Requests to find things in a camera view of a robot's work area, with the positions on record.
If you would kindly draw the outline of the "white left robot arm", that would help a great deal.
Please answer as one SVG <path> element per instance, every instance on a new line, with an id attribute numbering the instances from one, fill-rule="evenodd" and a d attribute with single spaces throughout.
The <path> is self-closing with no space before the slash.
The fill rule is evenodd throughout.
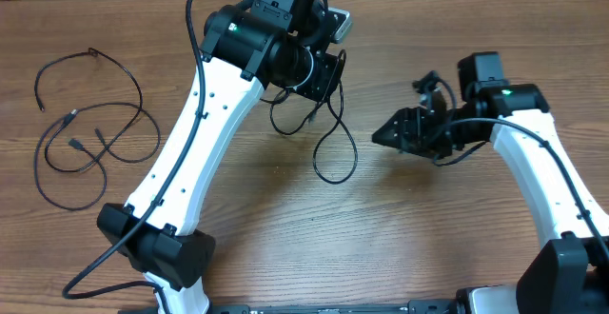
<path id="1" fill-rule="evenodd" d="M 341 10 L 303 18 L 253 1 L 210 14 L 196 44 L 191 93 L 146 178 L 97 225 L 152 288 L 159 313 L 206 313 L 203 276 L 215 248 L 198 224 L 206 192 L 237 128 L 268 85 L 316 105 L 340 84 L 344 52 L 327 47 L 350 26 Z"/>

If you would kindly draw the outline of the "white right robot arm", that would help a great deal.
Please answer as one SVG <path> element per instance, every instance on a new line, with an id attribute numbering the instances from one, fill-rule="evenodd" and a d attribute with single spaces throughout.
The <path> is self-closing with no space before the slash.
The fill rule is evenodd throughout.
<path id="1" fill-rule="evenodd" d="M 437 166 L 455 149 L 490 143 L 516 179 L 540 240 L 540 252 L 516 284 L 461 289 L 450 312 L 607 312 L 608 215 L 571 163 L 540 90 L 477 84 L 454 109 L 433 89 L 419 92 L 424 103 L 398 110 L 373 133 L 373 143 Z"/>

